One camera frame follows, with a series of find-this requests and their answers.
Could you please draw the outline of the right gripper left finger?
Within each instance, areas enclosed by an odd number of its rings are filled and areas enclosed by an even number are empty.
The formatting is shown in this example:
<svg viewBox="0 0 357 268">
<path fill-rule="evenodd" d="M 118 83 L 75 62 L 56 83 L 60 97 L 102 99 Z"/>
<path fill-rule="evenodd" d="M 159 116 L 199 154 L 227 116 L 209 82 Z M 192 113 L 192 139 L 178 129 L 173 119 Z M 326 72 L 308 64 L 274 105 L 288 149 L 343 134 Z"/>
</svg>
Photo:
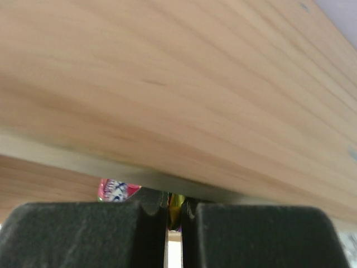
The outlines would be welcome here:
<svg viewBox="0 0 357 268">
<path fill-rule="evenodd" d="M 167 193 L 116 202 L 27 203 L 1 228 L 2 267 L 163 267 Z"/>
</svg>

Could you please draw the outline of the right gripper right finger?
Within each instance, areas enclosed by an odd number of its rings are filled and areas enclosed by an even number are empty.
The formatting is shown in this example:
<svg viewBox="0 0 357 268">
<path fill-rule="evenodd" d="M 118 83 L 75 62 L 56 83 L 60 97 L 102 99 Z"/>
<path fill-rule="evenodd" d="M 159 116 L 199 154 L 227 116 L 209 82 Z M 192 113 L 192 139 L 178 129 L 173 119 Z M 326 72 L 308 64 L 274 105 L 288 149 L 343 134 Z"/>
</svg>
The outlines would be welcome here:
<svg viewBox="0 0 357 268">
<path fill-rule="evenodd" d="M 313 207 L 188 199 L 181 208 L 184 267 L 348 267 L 328 216 Z"/>
</svg>

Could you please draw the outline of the purple berries candy bag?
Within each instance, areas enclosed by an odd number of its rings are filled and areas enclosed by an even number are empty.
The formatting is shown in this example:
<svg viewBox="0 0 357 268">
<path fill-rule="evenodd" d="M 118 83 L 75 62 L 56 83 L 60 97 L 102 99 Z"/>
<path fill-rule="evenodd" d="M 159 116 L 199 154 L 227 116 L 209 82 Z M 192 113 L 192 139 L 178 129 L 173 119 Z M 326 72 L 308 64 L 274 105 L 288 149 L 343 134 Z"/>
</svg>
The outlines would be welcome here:
<svg viewBox="0 0 357 268">
<path fill-rule="evenodd" d="M 127 184 L 112 179 L 101 179 L 98 188 L 99 202 L 124 202 L 137 192 L 141 186 Z"/>
</svg>

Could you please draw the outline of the green snack bag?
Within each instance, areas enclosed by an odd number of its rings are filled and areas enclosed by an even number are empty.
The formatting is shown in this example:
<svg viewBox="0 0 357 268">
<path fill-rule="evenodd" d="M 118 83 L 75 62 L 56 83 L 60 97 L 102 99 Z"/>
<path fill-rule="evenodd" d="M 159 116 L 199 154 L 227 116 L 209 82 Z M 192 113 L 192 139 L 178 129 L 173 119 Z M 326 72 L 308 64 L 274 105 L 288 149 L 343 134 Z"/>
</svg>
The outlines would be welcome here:
<svg viewBox="0 0 357 268">
<path fill-rule="evenodd" d="M 185 196 L 170 193 L 168 199 L 168 225 L 170 231 L 181 232 L 181 210 Z"/>
</svg>

